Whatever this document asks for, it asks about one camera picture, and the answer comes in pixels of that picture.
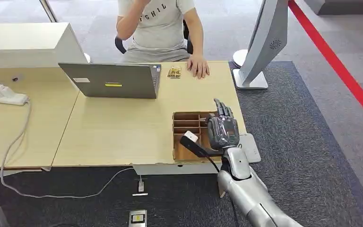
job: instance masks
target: red floor tape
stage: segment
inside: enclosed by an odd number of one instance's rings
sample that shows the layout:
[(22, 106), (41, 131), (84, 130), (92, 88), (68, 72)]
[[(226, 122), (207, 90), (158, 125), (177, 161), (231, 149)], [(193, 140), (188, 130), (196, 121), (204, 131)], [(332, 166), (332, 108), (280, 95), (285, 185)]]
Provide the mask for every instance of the red floor tape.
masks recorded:
[(310, 22), (310, 20), (306, 17), (300, 7), (293, 1), (289, 1), (289, 7), (297, 20), (300, 22), (301, 26), (307, 32), (308, 36), (317, 46), (318, 50), (325, 57), (326, 61), (332, 66), (338, 76), (342, 79), (344, 84), (348, 87), (354, 97), (358, 100), (358, 102), (363, 106), (363, 89), (360, 87), (358, 82), (354, 79), (354, 77), (350, 74), (350, 72), (346, 69), (340, 59), (336, 56), (333, 50), (329, 47), (329, 45), (325, 42), (322, 36), (319, 34), (314, 25)]

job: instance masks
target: wooden compartment box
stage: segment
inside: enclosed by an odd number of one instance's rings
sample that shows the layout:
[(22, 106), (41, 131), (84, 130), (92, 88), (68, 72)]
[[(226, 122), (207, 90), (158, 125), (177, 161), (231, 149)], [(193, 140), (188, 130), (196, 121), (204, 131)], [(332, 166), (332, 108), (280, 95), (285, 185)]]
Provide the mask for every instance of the wooden compartment box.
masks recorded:
[[(206, 158), (199, 158), (180, 144), (180, 138), (191, 131), (198, 136), (197, 143), (210, 148), (208, 128), (205, 121), (209, 113), (217, 115), (217, 112), (175, 112), (173, 113), (173, 159), (176, 162), (209, 162)], [(220, 157), (213, 157), (214, 161), (220, 161)]]

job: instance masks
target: silver robotic arm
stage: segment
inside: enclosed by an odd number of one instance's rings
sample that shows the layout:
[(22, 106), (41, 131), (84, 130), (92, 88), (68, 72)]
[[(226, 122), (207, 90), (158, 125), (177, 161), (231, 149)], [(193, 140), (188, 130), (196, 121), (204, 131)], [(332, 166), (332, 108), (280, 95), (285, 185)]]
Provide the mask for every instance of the silver robotic arm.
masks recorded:
[(218, 173), (220, 196), (226, 192), (254, 227), (302, 227), (273, 201), (243, 150), (227, 148)]
[(232, 110), (219, 100), (214, 101), (218, 115), (210, 114), (206, 119), (212, 149), (202, 148), (188, 136), (183, 136), (180, 143), (198, 157), (222, 157), (218, 173), (220, 196), (228, 193), (254, 227), (302, 227), (274, 203), (245, 152), (238, 147), (239, 129)]

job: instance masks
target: speaker grille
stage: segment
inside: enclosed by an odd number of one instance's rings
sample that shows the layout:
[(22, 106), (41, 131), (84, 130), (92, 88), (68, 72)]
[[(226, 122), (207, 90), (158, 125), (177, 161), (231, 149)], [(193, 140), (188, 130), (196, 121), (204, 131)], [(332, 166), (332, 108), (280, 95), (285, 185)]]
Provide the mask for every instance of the speaker grille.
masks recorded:
[(272, 50), (276, 50), (280, 47), (280, 45), (282, 44), (282, 41), (280, 41), (279, 39), (275, 39), (274, 41), (272, 41), (269, 44), (270, 49)]

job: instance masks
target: gray laptop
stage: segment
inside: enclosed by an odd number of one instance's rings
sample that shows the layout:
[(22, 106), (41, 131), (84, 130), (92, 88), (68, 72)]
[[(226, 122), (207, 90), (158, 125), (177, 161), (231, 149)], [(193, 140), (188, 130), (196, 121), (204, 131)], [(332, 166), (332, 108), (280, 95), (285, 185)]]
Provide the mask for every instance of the gray laptop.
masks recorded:
[(59, 63), (88, 97), (157, 98), (161, 65)]

